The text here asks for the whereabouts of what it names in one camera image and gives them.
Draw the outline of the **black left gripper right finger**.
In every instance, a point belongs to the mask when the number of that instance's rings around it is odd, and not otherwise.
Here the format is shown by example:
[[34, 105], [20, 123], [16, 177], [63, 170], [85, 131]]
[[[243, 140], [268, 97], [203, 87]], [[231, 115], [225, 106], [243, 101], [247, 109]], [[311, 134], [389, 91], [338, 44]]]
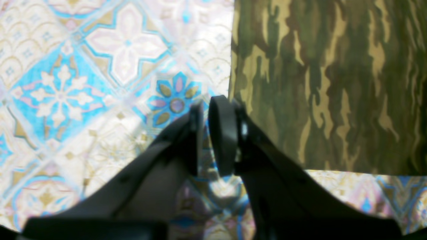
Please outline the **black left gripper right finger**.
[[238, 102], [212, 97], [208, 126], [220, 176], [243, 181], [255, 240], [398, 240], [397, 222], [346, 205], [280, 152]]

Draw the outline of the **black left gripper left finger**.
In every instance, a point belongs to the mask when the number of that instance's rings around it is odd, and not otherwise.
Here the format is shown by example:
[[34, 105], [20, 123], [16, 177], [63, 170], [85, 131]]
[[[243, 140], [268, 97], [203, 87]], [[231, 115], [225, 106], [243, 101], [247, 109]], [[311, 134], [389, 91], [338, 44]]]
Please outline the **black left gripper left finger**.
[[74, 207], [30, 218], [22, 240], [166, 240], [177, 191], [198, 173], [203, 103], [166, 127], [149, 147]]

